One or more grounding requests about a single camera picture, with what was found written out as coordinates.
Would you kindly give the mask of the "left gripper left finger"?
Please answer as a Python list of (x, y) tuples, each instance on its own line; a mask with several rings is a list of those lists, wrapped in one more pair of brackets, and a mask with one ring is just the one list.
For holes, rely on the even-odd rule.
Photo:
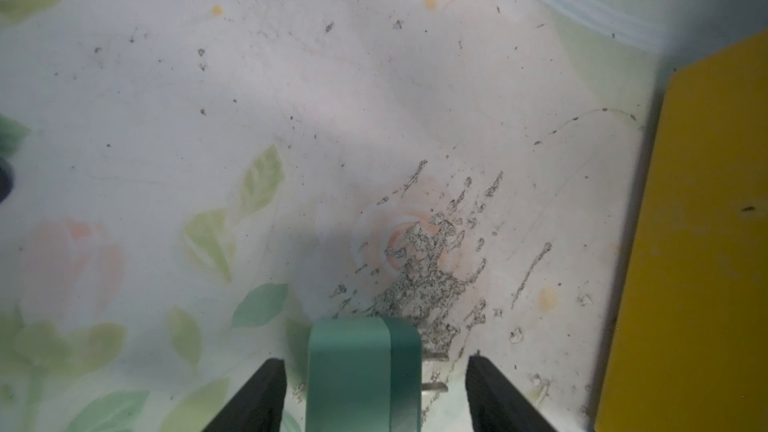
[(287, 391), (285, 362), (266, 360), (203, 432), (279, 432)]

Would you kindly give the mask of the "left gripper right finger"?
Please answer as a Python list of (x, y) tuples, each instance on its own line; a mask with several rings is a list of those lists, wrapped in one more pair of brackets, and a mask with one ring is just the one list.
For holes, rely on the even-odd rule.
[(555, 432), (553, 426), (486, 357), (472, 355), (465, 390), (475, 432)]

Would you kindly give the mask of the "green plug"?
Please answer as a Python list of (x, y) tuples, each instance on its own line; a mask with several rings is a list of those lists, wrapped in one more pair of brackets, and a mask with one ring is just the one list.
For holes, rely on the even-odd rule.
[(419, 331), (402, 318), (362, 317), (315, 323), (307, 360), (307, 431), (419, 431), (422, 396), (445, 393), (425, 383)]

